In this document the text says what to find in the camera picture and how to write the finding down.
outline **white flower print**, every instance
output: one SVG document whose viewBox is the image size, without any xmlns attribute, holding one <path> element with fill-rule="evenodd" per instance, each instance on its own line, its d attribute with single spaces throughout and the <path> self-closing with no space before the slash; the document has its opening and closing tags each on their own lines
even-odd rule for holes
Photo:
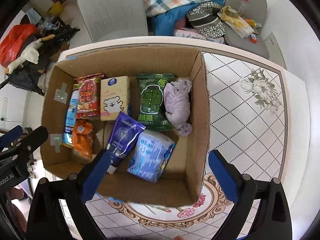
<svg viewBox="0 0 320 240">
<path fill-rule="evenodd" d="M 241 77 L 239 79 L 240 86 L 246 94 L 252 93 L 257 99 L 256 105 L 260 108 L 264 107 L 270 110 L 270 114 L 273 115 L 278 111 L 281 102 L 277 98 L 278 93 L 274 89 L 275 85 L 269 82 L 268 78 L 263 74 L 264 70 L 259 69 L 251 70 L 251 77 L 245 78 Z"/>
</svg>

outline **clear tape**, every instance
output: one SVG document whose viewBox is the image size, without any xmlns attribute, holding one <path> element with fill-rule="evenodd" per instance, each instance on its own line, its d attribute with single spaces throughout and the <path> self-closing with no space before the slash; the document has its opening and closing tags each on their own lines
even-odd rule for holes
<svg viewBox="0 0 320 240">
<path fill-rule="evenodd" d="M 62 83 L 61 88 L 56 89 L 56 93 L 54 95 L 54 100 L 66 104 L 67 97 L 68 97 L 68 93 L 66 93 L 66 89 L 67 89 L 67 84 Z"/>
<path fill-rule="evenodd" d="M 50 145 L 54 146 L 56 153 L 60 152 L 60 144 L 62 143 L 62 134 L 50 134 Z"/>
</svg>

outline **chair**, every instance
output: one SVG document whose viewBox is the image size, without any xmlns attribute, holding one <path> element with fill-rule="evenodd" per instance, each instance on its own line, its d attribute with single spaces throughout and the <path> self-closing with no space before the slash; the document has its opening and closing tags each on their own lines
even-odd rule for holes
<svg viewBox="0 0 320 240">
<path fill-rule="evenodd" d="M 238 8 L 242 0 L 225 0 L 225 5 L 230 5 L 231 8 Z M 244 17 L 252 19 L 258 23 L 263 24 L 267 15 L 267 1 L 266 0 L 249 0 L 246 4 Z M 256 35 L 257 43 L 247 39 L 241 39 L 227 24 L 225 25 L 225 40 L 230 46 L 243 49 L 261 57 L 269 59 L 268 49 L 260 35 Z"/>
<path fill-rule="evenodd" d="M 77 0 L 92 42 L 147 36 L 143 0 Z"/>
</svg>

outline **green snack bag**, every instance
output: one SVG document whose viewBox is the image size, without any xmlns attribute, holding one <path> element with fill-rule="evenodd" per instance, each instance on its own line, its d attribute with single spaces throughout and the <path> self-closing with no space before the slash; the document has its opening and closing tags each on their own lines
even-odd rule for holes
<svg viewBox="0 0 320 240">
<path fill-rule="evenodd" d="M 163 90 L 174 74 L 139 74 L 137 80 L 141 90 L 138 121 L 154 131 L 173 130 L 164 109 Z"/>
</svg>

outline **metal bolt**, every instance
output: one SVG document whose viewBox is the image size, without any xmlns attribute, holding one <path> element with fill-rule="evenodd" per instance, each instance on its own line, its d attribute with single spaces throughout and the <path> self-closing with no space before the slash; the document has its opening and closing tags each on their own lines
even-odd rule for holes
<svg viewBox="0 0 320 240">
<path fill-rule="evenodd" d="M 251 179 L 251 176 L 249 175 L 249 174 L 242 174 L 242 178 L 244 179 L 244 180 L 250 180 Z"/>
<path fill-rule="evenodd" d="M 44 183 L 46 183 L 47 182 L 47 178 L 41 178 L 41 179 L 39 179 L 39 183 L 40 184 L 44 184 Z"/>
<path fill-rule="evenodd" d="M 72 173 L 69 175 L 70 180 L 75 180 L 76 178 L 77 178 L 77 174 L 75 174 L 75 173 Z"/>
<path fill-rule="evenodd" d="M 274 183 L 280 184 L 280 180 L 278 178 L 273 178 L 272 180 L 273 180 Z"/>
</svg>

